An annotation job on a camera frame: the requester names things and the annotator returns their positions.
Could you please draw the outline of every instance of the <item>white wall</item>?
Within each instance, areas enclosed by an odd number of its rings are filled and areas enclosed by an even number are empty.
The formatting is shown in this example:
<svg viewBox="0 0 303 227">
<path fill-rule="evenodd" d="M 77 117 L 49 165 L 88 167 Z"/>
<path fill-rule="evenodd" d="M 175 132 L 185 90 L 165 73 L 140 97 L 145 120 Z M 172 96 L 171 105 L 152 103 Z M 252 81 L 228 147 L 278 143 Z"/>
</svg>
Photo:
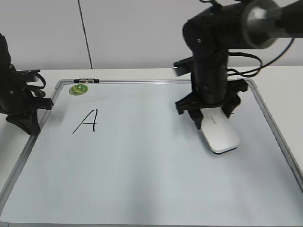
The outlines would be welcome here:
<svg viewBox="0 0 303 227">
<path fill-rule="evenodd" d="M 285 6 L 295 0 L 276 0 Z M 236 3 L 221 0 L 221 3 Z M 18 69 L 90 68 L 77 0 L 1 0 L 0 33 L 6 36 Z M 191 55 L 182 26 L 209 4 L 198 0 L 80 0 L 93 67 L 169 68 Z M 249 51 L 264 62 L 288 44 Z M 303 40 L 277 62 L 302 65 Z M 256 65 L 231 58 L 232 66 Z"/>
<path fill-rule="evenodd" d="M 89 69 L 77 0 L 0 0 L 17 69 Z"/>
</svg>

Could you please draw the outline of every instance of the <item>round sticker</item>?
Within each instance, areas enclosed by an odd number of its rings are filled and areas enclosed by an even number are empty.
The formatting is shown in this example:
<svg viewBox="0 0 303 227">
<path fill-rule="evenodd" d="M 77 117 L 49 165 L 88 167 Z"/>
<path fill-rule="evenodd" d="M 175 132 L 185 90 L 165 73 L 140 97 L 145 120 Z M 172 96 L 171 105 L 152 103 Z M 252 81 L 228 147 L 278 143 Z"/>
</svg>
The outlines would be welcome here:
<svg viewBox="0 0 303 227">
<path fill-rule="evenodd" d="M 70 94 L 73 96 L 80 96 L 86 93 L 89 87 L 85 84 L 77 84 L 70 88 Z"/>
</svg>

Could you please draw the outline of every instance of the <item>table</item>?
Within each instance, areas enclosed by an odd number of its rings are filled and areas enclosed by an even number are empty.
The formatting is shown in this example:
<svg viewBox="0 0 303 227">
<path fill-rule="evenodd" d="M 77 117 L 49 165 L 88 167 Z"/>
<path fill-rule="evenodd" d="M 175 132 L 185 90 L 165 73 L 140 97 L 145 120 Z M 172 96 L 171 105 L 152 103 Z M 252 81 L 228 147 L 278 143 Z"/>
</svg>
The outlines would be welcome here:
<svg viewBox="0 0 303 227">
<path fill-rule="evenodd" d="M 237 67 L 245 71 L 251 67 Z M 300 140 L 303 136 L 303 66 L 267 67 L 254 80 L 259 92 L 274 117 L 288 146 L 303 168 L 303 152 Z M 189 75 L 176 78 L 172 69 L 127 70 L 43 70 L 46 79 L 46 97 L 50 97 L 61 79 L 97 78 L 110 80 L 132 79 L 189 79 Z M 0 189 L 2 189 L 29 136 L 0 115 Z"/>
</svg>

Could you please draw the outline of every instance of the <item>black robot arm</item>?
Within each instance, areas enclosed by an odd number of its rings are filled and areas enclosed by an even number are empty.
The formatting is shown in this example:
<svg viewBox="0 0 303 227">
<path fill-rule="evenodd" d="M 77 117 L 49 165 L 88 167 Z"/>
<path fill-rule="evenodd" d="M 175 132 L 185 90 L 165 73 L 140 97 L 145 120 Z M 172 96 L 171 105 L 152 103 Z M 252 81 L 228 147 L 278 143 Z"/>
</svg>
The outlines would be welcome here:
<svg viewBox="0 0 303 227">
<path fill-rule="evenodd" d="M 176 102 L 176 108 L 179 114 L 188 110 L 197 128 L 203 118 L 200 109 L 221 107 L 229 117 L 241 102 L 237 93 L 247 90 L 244 80 L 241 86 L 227 81 L 229 49 L 265 49 L 279 37 L 303 37 L 303 0 L 284 8 L 273 0 L 242 0 L 228 6 L 211 2 L 212 7 L 183 27 L 193 57 L 174 64 L 178 75 L 191 72 L 193 92 Z"/>
<path fill-rule="evenodd" d="M 43 98 L 45 93 L 41 89 L 45 87 L 46 82 L 39 71 L 16 71 L 11 64 L 6 39 L 0 34 L 0 114 L 6 114 L 9 123 L 30 135 L 40 132 L 37 110 L 50 110 L 53 106 L 50 98 Z M 27 84 L 35 82 L 36 79 L 40 79 L 43 86 Z"/>
</svg>

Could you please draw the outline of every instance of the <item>cable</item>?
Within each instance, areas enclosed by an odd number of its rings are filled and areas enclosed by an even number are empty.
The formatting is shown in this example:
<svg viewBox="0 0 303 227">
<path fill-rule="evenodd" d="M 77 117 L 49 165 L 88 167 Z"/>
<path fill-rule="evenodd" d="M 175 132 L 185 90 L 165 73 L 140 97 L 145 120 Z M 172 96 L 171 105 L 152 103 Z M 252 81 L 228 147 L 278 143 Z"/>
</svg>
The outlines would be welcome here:
<svg viewBox="0 0 303 227">
<path fill-rule="evenodd" d="M 236 75 L 241 75 L 243 77 L 254 77 L 254 76 L 256 76 L 261 71 L 261 69 L 263 69 L 263 68 L 271 65 L 272 63 L 276 62 L 277 60 L 279 60 L 290 49 L 290 47 L 294 43 L 294 40 L 295 39 L 292 38 L 291 41 L 290 41 L 290 43 L 287 45 L 287 47 L 276 58 L 274 58 L 273 60 L 271 60 L 269 63 L 267 63 L 265 65 L 261 65 L 259 68 L 256 68 L 256 69 L 253 69 L 253 70 L 249 70 L 249 71 L 246 71 L 246 72 L 238 72 L 235 69 L 228 69 L 229 71 L 235 72 L 235 73 L 228 74 L 228 76 L 236 76 Z M 257 72 L 257 73 L 254 73 L 252 75 L 245 75 L 247 73 L 252 73 L 252 72 Z"/>
<path fill-rule="evenodd" d="M 199 1 L 202 2 L 202 3 L 211 3 L 214 6 L 219 5 L 219 3 L 216 0 L 199 0 Z"/>
<path fill-rule="evenodd" d="M 35 85 L 29 85 L 26 82 L 20 80 L 19 78 L 17 78 L 12 72 L 10 72 L 3 64 L 2 62 L 0 62 L 0 68 L 2 68 L 10 77 L 8 77 L 8 79 L 12 79 L 13 81 L 15 81 L 16 84 L 25 87 L 27 89 L 29 89 L 30 91 L 36 93 L 39 92 L 39 90 L 45 88 L 46 86 L 46 80 L 37 73 L 37 77 L 41 80 L 41 82 L 43 83 L 42 86 L 35 86 Z"/>
<path fill-rule="evenodd" d="M 239 72 L 236 69 L 228 69 L 228 72 L 230 72 L 230 71 L 234 72 L 235 75 L 240 75 L 240 76 L 243 76 L 243 77 L 251 78 L 251 77 L 256 76 L 261 71 L 261 69 L 263 67 L 262 60 L 259 57 L 257 57 L 256 55 L 253 55 L 253 54 L 250 54 L 250 53 L 242 53 L 242 52 L 228 52 L 228 55 L 229 56 L 237 56 L 237 57 L 253 58 L 253 59 L 256 59 L 260 62 L 260 67 L 256 70 L 255 73 L 250 74 L 250 75 L 246 75 L 245 73 Z"/>
</svg>

